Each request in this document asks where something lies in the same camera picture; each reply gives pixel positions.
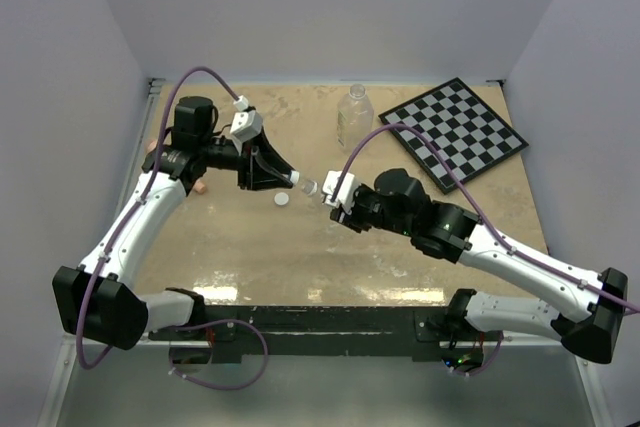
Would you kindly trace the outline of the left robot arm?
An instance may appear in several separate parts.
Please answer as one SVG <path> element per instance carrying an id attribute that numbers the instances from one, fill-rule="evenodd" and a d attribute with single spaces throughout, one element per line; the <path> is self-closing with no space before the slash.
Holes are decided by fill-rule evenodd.
<path id="1" fill-rule="evenodd" d="M 138 296 L 137 272 L 171 214 L 209 169 L 234 171 L 242 190 L 291 189 L 301 175 L 270 145 L 258 112 L 234 115 L 228 135 L 213 131 L 216 108 L 181 98 L 169 145 L 147 155 L 133 194 L 107 234 L 78 266 L 61 267 L 52 287 L 63 330 L 122 350 L 149 332 L 171 328 L 185 339 L 207 327 L 204 301 L 178 288 Z"/>

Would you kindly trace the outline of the blue bottle cap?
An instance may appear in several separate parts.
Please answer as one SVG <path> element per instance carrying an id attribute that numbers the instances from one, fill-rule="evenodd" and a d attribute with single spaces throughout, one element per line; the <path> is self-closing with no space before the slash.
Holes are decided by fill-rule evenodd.
<path id="1" fill-rule="evenodd" d="M 289 176 L 290 182 L 296 186 L 300 181 L 300 173 L 298 171 L 292 171 Z"/>

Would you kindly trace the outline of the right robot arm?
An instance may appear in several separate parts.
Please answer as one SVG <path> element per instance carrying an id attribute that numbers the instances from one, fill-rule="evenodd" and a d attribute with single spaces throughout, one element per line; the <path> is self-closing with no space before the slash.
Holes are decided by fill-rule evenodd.
<path id="1" fill-rule="evenodd" d="M 476 213 L 431 199 L 402 168 L 379 174 L 373 186 L 351 173 L 330 171 L 321 191 L 331 219 L 355 232 L 402 235 L 428 257 L 475 268 L 528 292 L 526 298 L 457 292 L 445 316 L 452 337 L 517 332 L 558 341 L 587 361 L 612 362 L 627 296 L 624 273 L 584 269 L 520 243 Z"/>

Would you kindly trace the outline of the small clear plastic bottle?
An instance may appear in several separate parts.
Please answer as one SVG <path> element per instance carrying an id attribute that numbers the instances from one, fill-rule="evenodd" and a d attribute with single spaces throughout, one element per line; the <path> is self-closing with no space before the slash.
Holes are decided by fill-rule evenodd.
<path id="1" fill-rule="evenodd" d="M 322 188 L 316 180 L 302 177 L 298 182 L 298 187 L 307 198 L 322 201 Z"/>

